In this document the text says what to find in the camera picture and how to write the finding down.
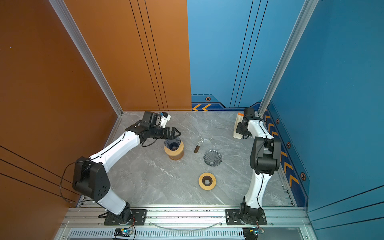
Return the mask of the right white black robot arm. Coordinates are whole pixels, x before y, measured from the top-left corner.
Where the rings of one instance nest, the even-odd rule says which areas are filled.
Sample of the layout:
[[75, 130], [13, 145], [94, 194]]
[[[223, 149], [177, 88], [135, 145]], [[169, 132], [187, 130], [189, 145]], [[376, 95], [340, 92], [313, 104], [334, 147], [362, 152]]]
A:
[[243, 118], [235, 125], [235, 133], [254, 140], [250, 155], [253, 175], [249, 190], [240, 204], [240, 220], [244, 225], [266, 225], [263, 197], [273, 174], [281, 164], [282, 142], [267, 130], [265, 122], [253, 108], [245, 108]]

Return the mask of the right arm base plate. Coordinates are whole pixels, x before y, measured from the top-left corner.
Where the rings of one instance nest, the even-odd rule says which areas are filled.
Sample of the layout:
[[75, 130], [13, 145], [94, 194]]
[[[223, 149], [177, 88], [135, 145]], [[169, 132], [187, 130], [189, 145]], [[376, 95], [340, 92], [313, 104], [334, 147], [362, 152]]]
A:
[[261, 225], [266, 226], [267, 217], [263, 209], [251, 209], [251, 213], [240, 214], [239, 209], [226, 209], [226, 223], [234, 225]]

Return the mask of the grey glass dripper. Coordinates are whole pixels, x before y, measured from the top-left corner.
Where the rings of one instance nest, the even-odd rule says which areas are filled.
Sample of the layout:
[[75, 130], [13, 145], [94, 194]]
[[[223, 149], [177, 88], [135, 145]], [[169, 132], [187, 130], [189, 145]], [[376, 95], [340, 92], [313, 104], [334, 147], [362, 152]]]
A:
[[203, 156], [204, 162], [211, 167], [219, 166], [222, 161], [222, 155], [216, 150], [208, 150]]

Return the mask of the blue glass dripper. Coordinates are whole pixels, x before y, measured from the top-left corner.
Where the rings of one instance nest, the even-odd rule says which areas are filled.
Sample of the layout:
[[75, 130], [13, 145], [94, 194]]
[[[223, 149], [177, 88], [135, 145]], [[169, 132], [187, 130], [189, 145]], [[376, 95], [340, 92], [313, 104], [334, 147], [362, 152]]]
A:
[[176, 151], [181, 145], [181, 139], [179, 137], [172, 140], [165, 140], [165, 147], [170, 151]]

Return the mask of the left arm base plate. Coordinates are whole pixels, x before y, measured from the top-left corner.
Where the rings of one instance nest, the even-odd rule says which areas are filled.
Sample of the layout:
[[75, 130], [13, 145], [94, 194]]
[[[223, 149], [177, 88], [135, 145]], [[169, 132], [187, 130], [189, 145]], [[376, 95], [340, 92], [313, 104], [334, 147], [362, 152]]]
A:
[[105, 214], [105, 226], [143, 226], [147, 218], [146, 209], [130, 209], [123, 211], [120, 215], [110, 212]]

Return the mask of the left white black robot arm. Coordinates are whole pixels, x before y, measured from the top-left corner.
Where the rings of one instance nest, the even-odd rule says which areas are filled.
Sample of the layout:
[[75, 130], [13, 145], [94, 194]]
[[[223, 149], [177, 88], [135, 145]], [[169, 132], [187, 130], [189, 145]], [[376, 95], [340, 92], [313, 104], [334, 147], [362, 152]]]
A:
[[175, 127], [168, 127], [171, 115], [167, 112], [144, 112], [143, 118], [125, 129], [122, 135], [107, 147], [88, 158], [81, 157], [74, 163], [73, 189], [106, 209], [119, 225], [132, 218], [131, 206], [120, 198], [111, 187], [109, 170], [125, 154], [147, 139], [174, 140], [181, 136]]

